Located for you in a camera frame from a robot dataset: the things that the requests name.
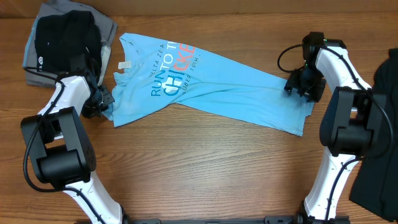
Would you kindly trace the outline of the light blue printed t-shirt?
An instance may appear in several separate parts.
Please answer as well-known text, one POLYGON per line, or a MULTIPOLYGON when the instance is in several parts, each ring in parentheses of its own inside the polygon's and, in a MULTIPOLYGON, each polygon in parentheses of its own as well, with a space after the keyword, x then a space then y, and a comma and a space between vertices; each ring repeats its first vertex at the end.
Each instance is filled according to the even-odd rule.
POLYGON ((303 134, 313 104, 288 94, 283 78, 191 45, 125 33, 122 73, 105 116, 122 126, 173 103, 303 134))

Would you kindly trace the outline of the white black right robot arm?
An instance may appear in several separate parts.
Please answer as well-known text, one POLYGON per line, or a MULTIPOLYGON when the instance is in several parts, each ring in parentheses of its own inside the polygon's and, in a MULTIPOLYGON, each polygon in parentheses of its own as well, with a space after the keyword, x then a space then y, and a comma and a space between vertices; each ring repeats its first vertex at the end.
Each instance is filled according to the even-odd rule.
POLYGON ((323 157, 315 182, 300 210, 286 223, 349 223, 336 206, 346 181, 359 161, 367 159, 379 136, 381 123, 390 119, 386 97, 373 92, 355 70, 342 40, 310 32, 299 47, 304 65, 289 71, 285 91, 296 91, 309 102, 319 102, 325 87, 332 93, 320 124, 323 157))

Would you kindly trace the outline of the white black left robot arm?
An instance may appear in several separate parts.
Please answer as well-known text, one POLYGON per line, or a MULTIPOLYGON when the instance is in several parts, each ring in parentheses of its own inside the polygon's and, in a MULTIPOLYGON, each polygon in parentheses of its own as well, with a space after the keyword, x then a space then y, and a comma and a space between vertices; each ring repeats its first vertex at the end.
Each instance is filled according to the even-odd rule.
POLYGON ((129 223, 96 173, 95 150, 80 119, 101 116, 113 97, 89 70, 55 74, 49 80, 55 91, 47 105, 21 121, 26 182, 38 192, 69 195, 90 223, 129 223))

